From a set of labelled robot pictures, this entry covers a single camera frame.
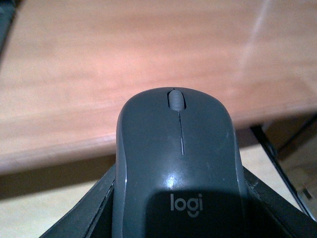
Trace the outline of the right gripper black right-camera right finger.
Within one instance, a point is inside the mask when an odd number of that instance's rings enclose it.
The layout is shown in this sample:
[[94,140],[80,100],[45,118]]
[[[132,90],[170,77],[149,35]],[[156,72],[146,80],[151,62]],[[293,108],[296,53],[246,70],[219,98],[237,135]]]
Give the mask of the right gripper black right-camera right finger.
[[317,223],[248,169],[248,231],[251,238],[315,238]]

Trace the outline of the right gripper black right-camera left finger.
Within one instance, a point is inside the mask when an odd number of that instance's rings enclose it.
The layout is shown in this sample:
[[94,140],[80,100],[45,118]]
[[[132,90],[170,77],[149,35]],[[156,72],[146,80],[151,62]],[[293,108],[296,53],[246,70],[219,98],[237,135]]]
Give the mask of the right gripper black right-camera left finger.
[[43,238],[110,238],[115,166]]

